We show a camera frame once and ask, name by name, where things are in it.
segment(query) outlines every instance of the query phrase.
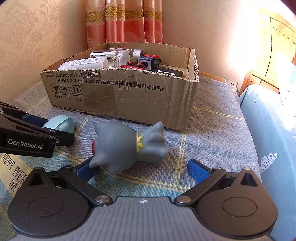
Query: gold curtain trim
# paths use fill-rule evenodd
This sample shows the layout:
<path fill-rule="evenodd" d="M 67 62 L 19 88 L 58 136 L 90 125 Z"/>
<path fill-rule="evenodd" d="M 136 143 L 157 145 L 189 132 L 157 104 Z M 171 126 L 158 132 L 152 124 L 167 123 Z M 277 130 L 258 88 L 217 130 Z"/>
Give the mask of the gold curtain trim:
<path fill-rule="evenodd" d="M 125 9 L 123 7 L 117 6 L 117 18 L 124 18 Z"/>
<path fill-rule="evenodd" d="M 143 15 L 144 15 L 144 19 L 145 18 L 155 18 L 155 10 L 144 10 Z"/>
<path fill-rule="evenodd" d="M 106 18 L 114 18 L 116 16 L 116 6 L 108 6 L 106 9 Z"/>
<path fill-rule="evenodd" d="M 136 10 L 128 10 L 126 11 L 125 18 L 126 19 L 143 18 L 143 10 L 141 8 L 138 8 Z"/>
<path fill-rule="evenodd" d="M 105 22 L 105 20 L 105 10 L 86 13 L 86 23 L 94 23 L 98 21 Z"/>
<path fill-rule="evenodd" d="M 163 19 L 163 13 L 162 12 L 155 12 L 155 19 Z"/>

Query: blue gripper pad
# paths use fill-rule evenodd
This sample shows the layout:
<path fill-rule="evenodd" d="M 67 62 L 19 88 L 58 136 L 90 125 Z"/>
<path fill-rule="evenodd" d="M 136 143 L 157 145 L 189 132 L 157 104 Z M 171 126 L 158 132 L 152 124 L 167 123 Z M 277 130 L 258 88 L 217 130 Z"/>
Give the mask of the blue gripper pad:
<path fill-rule="evenodd" d="M 39 127 L 43 127 L 45 125 L 45 123 L 49 121 L 49 120 L 41 118 L 39 116 L 34 116 L 34 115 L 30 115 L 30 114 L 26 114 L 25 116 L 22 117 L 21 120 L 25 121 L 27 123 L 30 123 L 32 125 L 39 126 Z"/>
<path fill-rule="evenodd" d="M 187 163 L 187 170 L 189 175 L 196 181 L 197 183 L 200 183 L 204 179 L 206 179 L 209 175 L 210 172 L 197 163 L 195 163 L 192 160 L 189 160 Z"/>
<path fill-rule="evenodd" d="M 93 156 L 74 167 L 74 173 L 82 180 L 88 182 L 96 173 L 100 171 L 100 167 L 89 168 Z"/>

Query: red eye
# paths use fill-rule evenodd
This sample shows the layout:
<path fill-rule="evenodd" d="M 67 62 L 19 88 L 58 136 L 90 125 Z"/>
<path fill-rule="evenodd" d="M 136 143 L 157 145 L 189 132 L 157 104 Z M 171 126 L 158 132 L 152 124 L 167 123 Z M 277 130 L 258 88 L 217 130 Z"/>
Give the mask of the red eye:
<path fill-rule="evenodd" d="M 91 150 L 92 150 L 93 155 L 95 155 L 95 148 L 96 148 L 96 139 L 94 139 L 93 144 L 91 146 Z"/>

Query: handling symbol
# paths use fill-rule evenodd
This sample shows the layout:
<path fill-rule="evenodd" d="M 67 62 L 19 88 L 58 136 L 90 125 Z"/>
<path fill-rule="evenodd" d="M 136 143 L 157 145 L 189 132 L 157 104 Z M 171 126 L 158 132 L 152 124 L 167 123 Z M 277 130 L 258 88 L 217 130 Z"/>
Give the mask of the handling symbol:
<path fill-rule="evenodd" d="M 60 91 L 58 85 L 52 85 L 52 89 L 53 89 L 55 94 L 61 94 L 61 91 Z"/>
<path fill-rule="evenodd" d="M 70 85 L 71 92 L 74 96 L 82 96 L 79 85 Z"/>
<path fill-rule="evenodd" d="M 63 95 L 71 95 L 68 85 L 60 85 Z"/>

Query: wooden headboard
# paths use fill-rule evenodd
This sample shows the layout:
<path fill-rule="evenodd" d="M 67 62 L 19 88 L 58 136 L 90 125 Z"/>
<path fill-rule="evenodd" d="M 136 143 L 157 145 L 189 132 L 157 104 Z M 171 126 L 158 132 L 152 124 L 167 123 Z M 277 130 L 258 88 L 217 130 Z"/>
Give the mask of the wooden headboard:
<path fill-rule="evenodd" d="M 279 93 L 278 54 L 296 64 L 296 28 L 286 19 L 260 9 L 260 48 L 256 66 L 250 70 L 239 91 L 250 84 L 259 84 Z"/>

